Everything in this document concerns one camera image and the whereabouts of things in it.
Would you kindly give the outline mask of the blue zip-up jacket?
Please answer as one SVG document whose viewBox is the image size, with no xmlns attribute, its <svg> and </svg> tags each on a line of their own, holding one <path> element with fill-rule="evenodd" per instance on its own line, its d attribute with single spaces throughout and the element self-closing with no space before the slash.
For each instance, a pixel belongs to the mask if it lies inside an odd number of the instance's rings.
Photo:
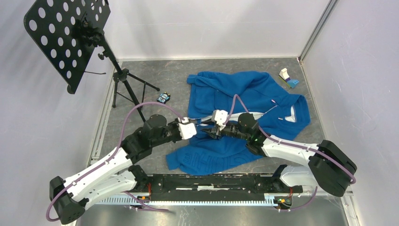
<svg viewBox="0 0 399 226">
<path fill-rule="evenodd" d="M 214 110 L 259 113 L 259 125 L 269 134 L 293 140 L 311 122 L 307 100 L 285 91 L 266 72 L 200 72 L 189 75 L 188 117 L 200 120 Z M 233 137 L 212 139 L 199 127 L 188 145 L 166 156 L 169 170 L 208 175 L 258 160 L 246 142 Z"/>
</svg>

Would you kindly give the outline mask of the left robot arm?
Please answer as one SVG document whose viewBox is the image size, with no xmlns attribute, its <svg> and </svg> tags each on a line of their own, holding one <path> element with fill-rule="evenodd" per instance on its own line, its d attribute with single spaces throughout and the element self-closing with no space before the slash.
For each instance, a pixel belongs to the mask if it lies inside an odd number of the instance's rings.
<svg viewBox="0 0 399 226">
<path fill-rule="evenodd" d="M 162 115 L 151 116 L 93 165 L 67 178 L 51 179 L 47 220 L 67 225 L 107 197 L 132 189 L 144 191 L 148 179 L 137 162 L 149 156 L 154 147 L 187 140 L 196 132 L 195 124 L 186 117 L 167 123 Z"/>
</svg>

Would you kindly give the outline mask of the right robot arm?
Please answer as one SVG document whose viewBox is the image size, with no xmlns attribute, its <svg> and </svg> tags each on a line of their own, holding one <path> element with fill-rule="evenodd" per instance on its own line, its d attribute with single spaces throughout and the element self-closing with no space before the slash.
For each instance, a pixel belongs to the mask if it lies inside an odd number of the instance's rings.
<svg viewBox="0 0 399 226">
<path fill-rule="evenodd" d="M 281 166 L 272 178 L 272 187 L 284 192 L 294 186 L 317 186 L 336 197 L 342 197 L 354 184 L 356 164 L 332 141 L 319 144 L 289 141 L 263 132 L 251 113 L 241 113 L 236 122 L 227 122 L 227 112 L 216 110 L 201 124 L 213 139 L 233 137 L 246 142 L 246 148 L 254 155 L 285 159 L 297 163 L 297 167 Z"/>
</svg>

